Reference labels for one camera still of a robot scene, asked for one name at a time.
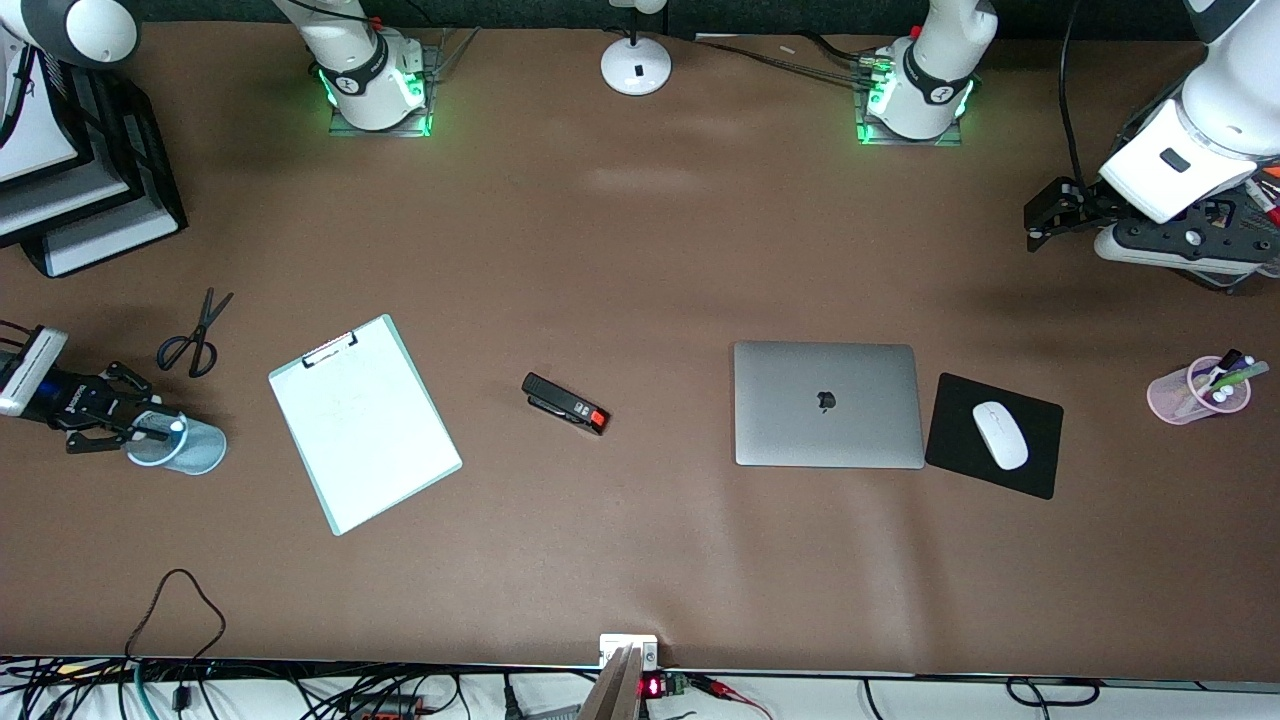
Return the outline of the green marker in cup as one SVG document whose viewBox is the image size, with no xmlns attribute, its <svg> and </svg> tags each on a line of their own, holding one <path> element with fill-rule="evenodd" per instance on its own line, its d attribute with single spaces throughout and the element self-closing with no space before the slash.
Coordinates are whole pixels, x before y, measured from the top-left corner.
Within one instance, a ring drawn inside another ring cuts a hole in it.
<svg viewBox="0 0 1280 720">
<path fill-rule="evenodd" d="M 1242 372 L 1228 374 L 1221 377 L 1216 383 L 1207 388 L 1210 393 L 1225 386 L 1236 386 L 1248 382 L 1252 377 L 1260 375 L 1268 372 L 1270 365 L 1266 361 L 1257 361 L 1252 366 L 1245 368 Z"/>
</svg>

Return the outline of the black stapler with red tip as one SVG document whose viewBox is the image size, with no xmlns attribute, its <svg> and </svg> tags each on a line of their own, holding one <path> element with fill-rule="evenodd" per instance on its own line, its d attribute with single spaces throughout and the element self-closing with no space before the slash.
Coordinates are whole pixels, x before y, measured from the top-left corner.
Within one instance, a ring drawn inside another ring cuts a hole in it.
<svg viewBox="0 0 1280 720">
<path fill-rule="evenodd" d="M 604 409 L 536 373 L 524 378 L 521 391 L 529 405 L 594 436 L 602 436 L 609 424 L 611 415 Z"/>
</svg>

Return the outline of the red power strip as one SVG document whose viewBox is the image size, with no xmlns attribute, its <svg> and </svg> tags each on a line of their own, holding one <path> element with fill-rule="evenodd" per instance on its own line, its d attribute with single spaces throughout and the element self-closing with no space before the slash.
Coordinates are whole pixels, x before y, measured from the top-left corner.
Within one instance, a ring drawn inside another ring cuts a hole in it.
<svg viewBox="0 0 1280 720">
<path fill-rule="evenodd" d="M 392 692 L 352 694 L 340 712 L 344 720 L 419 720 L 428 710 L 420 696 Z"/>
</svg>

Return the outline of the pink translucent pen cup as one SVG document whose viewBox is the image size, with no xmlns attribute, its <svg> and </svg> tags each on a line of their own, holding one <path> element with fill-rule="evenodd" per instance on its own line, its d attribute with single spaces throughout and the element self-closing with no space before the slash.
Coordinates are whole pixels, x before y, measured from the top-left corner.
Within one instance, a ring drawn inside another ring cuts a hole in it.
<svg viewBox="0 0 1280 720">
<path fill-rule="evenodd" d="M 1202 395 L 1204 373 L 1220 356 L 1202 356 L 1188 366 L 1152 380 L 1146 400 L 1152 414 L 1160 420 L 1181 427 L 1212 416 L 1225 416 L 1242 411 L 1252 398 L 1249 382 L 1233 386 L 1233 395 L 1220 406 L 1211 401 L 1211 393 Z"/>
</svg>

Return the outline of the black scissors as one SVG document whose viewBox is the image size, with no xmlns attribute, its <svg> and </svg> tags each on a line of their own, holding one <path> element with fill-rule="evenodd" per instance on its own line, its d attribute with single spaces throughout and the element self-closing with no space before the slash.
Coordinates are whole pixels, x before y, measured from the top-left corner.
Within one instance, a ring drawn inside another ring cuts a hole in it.
<svg viewBox="0 0 1280 720">
<path fill-rule="evenodd" d="M 157 368 L 169 372 L 186 354 L 189 354 L 187 377 L 198 379 L 207 375 L 218 363 L 218 347 L 209 342 L 209 331 L 234 296 L 227 293 L 216 301 L 215 288 L 207 288 L 192 332 L 175 334 L 159 346 L 155 355 Z"/>
</svg>

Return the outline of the black mouse pad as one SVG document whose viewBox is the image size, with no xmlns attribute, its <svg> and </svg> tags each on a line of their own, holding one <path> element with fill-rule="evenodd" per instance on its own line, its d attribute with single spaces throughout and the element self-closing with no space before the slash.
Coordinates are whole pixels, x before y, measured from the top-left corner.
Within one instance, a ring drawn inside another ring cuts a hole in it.
<svg viewBox="0 0 1280 720">
<path fill-rule="evenodd" d="M 1027 439 L 1029 459 L 1023 468 L 996 466 L 972 418 L 986 401 L 1004 404 Z M 1057 404 L 988 386 L 951 373 L 938 378 L 925 462 L 1041 500 L 1055 495 L 1065 413 Z"/>
</svg>

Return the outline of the white mounting bracket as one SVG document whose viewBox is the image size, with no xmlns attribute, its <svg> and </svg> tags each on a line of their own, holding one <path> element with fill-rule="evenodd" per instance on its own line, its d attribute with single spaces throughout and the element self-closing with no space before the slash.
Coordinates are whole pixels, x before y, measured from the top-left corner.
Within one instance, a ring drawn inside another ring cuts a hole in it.
<svg viewBox="0 0 1280 720">
<path fill-rule="evenodd" d="M 598 666 L 603 669 L 617 650 L 639 648 L 640 665 L 644 673 L 659 669 L 659 642 L 653 634 L 605 633 L 598 643 Z"/>
</svg>

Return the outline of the silver laptop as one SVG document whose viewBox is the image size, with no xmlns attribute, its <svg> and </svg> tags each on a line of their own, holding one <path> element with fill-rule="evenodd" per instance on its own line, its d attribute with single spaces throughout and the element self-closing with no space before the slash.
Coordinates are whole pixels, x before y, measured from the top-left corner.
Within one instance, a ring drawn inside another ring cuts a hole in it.
<svg viewBox="0 0 1280 720">
<path fill-rule="evenodd" d="M 910 346 L 739 341 L 732 352 L 737 465 L 925 465 Z"/>
</svg>

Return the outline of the white round stand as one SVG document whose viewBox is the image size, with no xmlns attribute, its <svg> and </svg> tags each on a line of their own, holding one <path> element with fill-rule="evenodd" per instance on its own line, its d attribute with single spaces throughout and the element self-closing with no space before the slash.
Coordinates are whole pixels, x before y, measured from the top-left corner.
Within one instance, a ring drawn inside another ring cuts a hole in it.
<svg viewBox="0 0 1280 720">
<path fill-rule="evenodd" d="M 663 12 L 669 0 L 608 0 L 609 5 L 628 12 L 623 37 L 611 44 L 600 59 L 605 83 L 618 94 L 644 96 L 654 94 L 669 79 L 672 59 L 657 40 L 640 35 L 640 15 Z"/>
</svg>

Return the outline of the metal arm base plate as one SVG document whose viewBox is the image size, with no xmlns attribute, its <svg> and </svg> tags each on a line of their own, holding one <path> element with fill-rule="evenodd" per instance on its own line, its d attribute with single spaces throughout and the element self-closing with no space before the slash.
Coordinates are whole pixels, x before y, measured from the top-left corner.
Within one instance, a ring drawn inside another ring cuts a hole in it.
<svg viewBox="0 0 1280 720">
<path fill-rule="evenodd" d="M 887 102 L 895 87 L 893 60 L 891 46 L 877 47 L 858 61 L 855 78 L 860 85 L 854 88 L 855 127 L 859 143 L 874 146 L 936 146 L 955 147 L 963 142 L 960 115 L 965 104 L 957 106 L 947 129 L 934 138 L 909 138 L 892 131 L 882 118 L 870 111 Z"/>
<path fill-rule="evenodd" d="M 433 129 L 433 104 L 439 51 L 416 38 L 385 37 L 387 64 L 349 77 L 325 68 L 316 70 L 332 106 L 329 132 L 335 136 L 389 135 L 428 137 Z"/>
</svg>

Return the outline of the white paper sheet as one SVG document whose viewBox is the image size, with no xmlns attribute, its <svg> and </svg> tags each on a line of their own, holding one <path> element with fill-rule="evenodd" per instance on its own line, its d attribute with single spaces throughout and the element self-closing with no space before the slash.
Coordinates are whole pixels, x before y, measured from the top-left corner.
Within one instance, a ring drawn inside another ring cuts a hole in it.
<svg viewBox="0 0 1280 720">
<path fill-rule="evenodd" d="M 99 159 L 0 188 L 0 247 L 114 206 L 131 195 L 128 181 Z"/>
<path fill-rule="evenodd" d="M 47 232 L 35 243 L 32 263 L 47 277 L 64 277 L 132 252 L 180 228 L 180 219 L 161 204 L 138 199 Z"/>
<path fill-rule="evenodd" d="M 6 67 L 0 73 L 0 138 L 8 114 L 17 109 L 13 97 L 17 82 L 26 82 L 20 111 L 8 141 L 0 145 L 0 187 L 4 187 L 73 165 L 79 149 L 58 117 L 61 97 L 50 88 L 40 54 L 15 40 L 3 42 L 1 47 Z"/>
</svg>

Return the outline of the white computer mouse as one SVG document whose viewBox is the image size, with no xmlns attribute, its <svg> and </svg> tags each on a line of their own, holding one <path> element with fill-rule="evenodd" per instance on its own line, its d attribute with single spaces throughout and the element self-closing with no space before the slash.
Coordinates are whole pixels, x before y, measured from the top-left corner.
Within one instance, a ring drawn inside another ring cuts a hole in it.
<svg viewBox="0 0 1280 720">
<path fill-rule="evenodd" d="M 1011 471 L 1027 464 L 1029 459 L 1027 439 L 1004 404 L 997 401 L 978 404 L 972 409 L 972 418 L 998 469 Z"/>
</svg>

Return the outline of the blue mesh pen cup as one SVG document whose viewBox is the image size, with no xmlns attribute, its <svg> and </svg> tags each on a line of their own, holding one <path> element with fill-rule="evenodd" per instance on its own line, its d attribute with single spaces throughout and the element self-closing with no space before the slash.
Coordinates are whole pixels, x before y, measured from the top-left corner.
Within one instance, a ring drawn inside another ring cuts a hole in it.
<svg viewBox="0 0 1280 720">
<path fill-rule="evenodd" d="M 123 447 L 125 456 L 136 465 L 198 477 L 210 473 L 225 457 L 227 437 L 223 430 L 214 425 L 178 411 L 143 413 L 138 418 L 143 418 L 156 427 L 160 420 L 173 421 L 175 418 L 182 418 L 186 420 L 187 428 L 183 433 L 173 433 L 165 442 L 142 439 L 125 445 Z"/>
</svg>

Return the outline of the black stacked letter tray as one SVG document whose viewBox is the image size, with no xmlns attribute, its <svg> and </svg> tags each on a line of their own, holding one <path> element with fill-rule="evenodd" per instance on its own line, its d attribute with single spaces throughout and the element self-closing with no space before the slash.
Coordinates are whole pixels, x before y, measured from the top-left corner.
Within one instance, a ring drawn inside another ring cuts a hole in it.
<svg viewBox="0 0 1280 720">
<path fill-rule="evenodd" d="M 49 278 L 133 252 L 188 225 L 148 95 L 116 70 L 4 42 L 0 249 Z"/>
</svg>

